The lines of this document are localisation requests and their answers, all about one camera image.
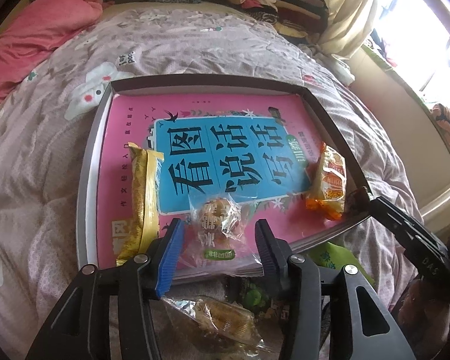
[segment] silver bolt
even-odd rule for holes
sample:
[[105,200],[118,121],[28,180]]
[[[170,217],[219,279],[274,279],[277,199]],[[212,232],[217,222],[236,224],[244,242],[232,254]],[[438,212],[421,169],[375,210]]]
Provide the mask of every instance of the silver bolt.
[[356,266],[349,264],[345,265],[345,272],[349,275],[356,275],[359,272],[359,269]]
[[137,264],[143,264],[148,261],[148,256],[146,254],[137,254],[133,261],[135,261]]
[[303,261],[305,261],[305,257],[300,254],[292,254],[290,256],[290,261],[295,264],[301,264]]
[[84,275],[91,275],[93,272],[95,272],[95,267],[92,264],[85,265],[82,268],[82,273]]

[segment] green logo label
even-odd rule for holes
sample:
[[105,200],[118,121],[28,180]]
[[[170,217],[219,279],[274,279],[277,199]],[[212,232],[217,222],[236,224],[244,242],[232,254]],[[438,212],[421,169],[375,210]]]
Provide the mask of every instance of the green logo label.
[[205,249],[204,257],[207,260],[233,260],[235,258],[235,251],[233,249]]
[[301,167],[306,168],[308,166],[308,160],[303,153],[299,141],[293,135],[287,135],[286,140],[288,142],[288,146],[292,149],[293,155],[295,156],[297,162]]

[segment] bed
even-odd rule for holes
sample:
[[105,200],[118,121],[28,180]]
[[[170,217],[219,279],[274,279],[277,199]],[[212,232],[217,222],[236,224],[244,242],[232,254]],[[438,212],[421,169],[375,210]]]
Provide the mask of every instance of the bed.
[[[110,7],[99,23],[35,67],[0,110],[0,345],[12,360],[24,358],[78,270],[80,169],[97,99],[107,83],[139,75],[194,73],[306,86],[341,130],[373,193],[421,219],[402,161],[376,118],[271,25],[211,3]],[[387,306],[397,302],[415,275],[394,236],[372,219],[334,242],[358,257]],[[224,293],[220,281],[174,291]],[[154,319],[165,359],[200,357],[171,332],[159,304]],[[117,351],[116,329],[111,337]]]

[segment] blue rectangle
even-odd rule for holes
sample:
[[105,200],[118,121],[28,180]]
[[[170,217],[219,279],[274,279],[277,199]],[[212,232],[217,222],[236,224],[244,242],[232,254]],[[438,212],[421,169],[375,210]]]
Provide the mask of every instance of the blue rectangle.
[[240,203],[306,191],[303,166],[285,128],[271,117],[212,116],[155,122],[155,149],[164,153],[162,214],[189,210],[188,194],[229,192]]

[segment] beige curtain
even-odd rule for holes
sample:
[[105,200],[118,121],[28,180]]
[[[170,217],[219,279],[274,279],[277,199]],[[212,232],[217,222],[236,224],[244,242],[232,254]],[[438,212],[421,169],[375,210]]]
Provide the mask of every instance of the beige curtain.
[[373,29],[377,0],[325,0],[328,28],[318,41],[324,54],[351,57]]

